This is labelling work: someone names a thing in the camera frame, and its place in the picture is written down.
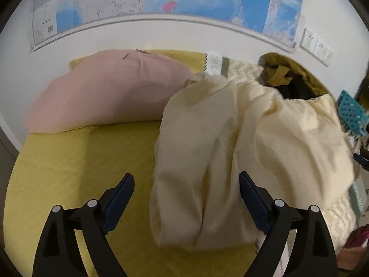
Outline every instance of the pillow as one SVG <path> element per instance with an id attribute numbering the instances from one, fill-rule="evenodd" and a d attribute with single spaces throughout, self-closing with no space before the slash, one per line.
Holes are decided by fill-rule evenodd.
<path id="1" fill-rule="evenodd" d="M 192 77 L 184 64 L 138 50 L 106 50 L 51 81 L 26 118 L 30 133 L 161 120 L 169 99 Z"/>

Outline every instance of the wrinkled fabric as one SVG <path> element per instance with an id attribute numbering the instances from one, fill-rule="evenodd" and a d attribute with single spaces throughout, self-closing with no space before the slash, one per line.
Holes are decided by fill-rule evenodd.
<path id="1" fill-rule="evenodd" d="M 160 120 L 170 97 L 191 77 L 187 66 L 164 55 L 102 51 L 51 81 L 29 110 L 26 126 L 30 133 L 58 133 Z"/>
<path id="2" fill-rule="evenodd" d="M 287 56 L 280 55 L 278 53 L 268 53 L 263 57 L 265 59 L 265 73 L 266 82 L 269 86 L 277 87 L 283 85 L 289 85 L 290 82 L 296 78 L 302 78 L 305 85 L 311 89 L 314 96 L 318 97 L 324 94 L 328 94 L 329 91 L 324 85 L 316 79 L 316 77 L 306 70 L 302 65 L 288 58 Z"/>
<path id="3" fill-rule="evenodd" d="M 327 209 L 354 179 L 330 95 L 284 100 L 255 79 L 196 74 L 164 110 L 149 212 L 159 247 L 235 247 L 259 232 L 239 193 L 247 171 L 290 206 Z"/>

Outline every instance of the wall switch panel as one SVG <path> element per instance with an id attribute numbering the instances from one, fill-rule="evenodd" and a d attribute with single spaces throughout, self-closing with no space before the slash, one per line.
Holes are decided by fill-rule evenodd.
<path id="1" fill-rule="evenodd" d="M 317 45 L 313 53 L 314 56 L 320 61 L 323 61 L 323 57 L 326 51 L 327 51 L 327 44 L 321 38 L 318 38 Z"/>
<path id="2" fill-rule="evenodd" d="M 323 65 L 328 67 L 333 58 L 333 51 L 315 32 L 305 28 L 300 47 L 312 54 Z"/>
<path id="3" fill-rule="evenodd" d="M 302 41 L 300 43 L 301 48 L 305 51 L 313 54 L 315 51 L 315 47 L 317 45 L 317 36 L 311 31 L 309 28 L 305 28 L 304 36 L 302 37 Z"/>
<path id="4" fill-rule="evenodd" d="M 327 50 L 323 56 L 323 60 L 322 60 L 322 63 L 325 65 L 325 66 L 330 66 L 331 64 L 331 61 L 332 61 L 332 58 L 333 58 L 333 52 L 332 50 L 327 47 Z"/>

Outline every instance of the map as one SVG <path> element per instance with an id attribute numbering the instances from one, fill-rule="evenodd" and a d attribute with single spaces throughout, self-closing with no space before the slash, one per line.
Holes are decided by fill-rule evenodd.
<path id="1" fill-rule="evenodd" d="M 226 21 L 292 47 L 302 0 L 34 0 L 32 46 L 108 18 L 170 13 Z"/>

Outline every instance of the olive green fabric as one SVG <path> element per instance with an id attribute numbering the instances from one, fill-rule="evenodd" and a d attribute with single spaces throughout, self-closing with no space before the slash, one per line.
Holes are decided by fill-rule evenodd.
<path id="1" fill-rule="evenodd" d="M 304 83 L 311 88 L 312 92 L 316 96 L 322 96 L 329 93 L 324 85 L 318 81 L 313 74 L 287 56 L 271 52 L 264 55 L 264 57 L 264 73 L 267 75 L 266 82 L 270 86 L 275 87 L 289 84 L 293 77 L 287 76 L 287 74 L 289 71 L 292 71 L 294 74 L 302 77 Z"/>
<path id="2" fill-rule="evenodd" d="M 365 110 L 369 110 L 369 94 L 366 90 L 364 90 L 364 86 L 367 86 L 367 80 L 369 79 L 369 70 L 366 72 L 366 77 L 360 85 L 360 92 L 357 96 L 357 101 L 359 104 L 365 108 Z"/>

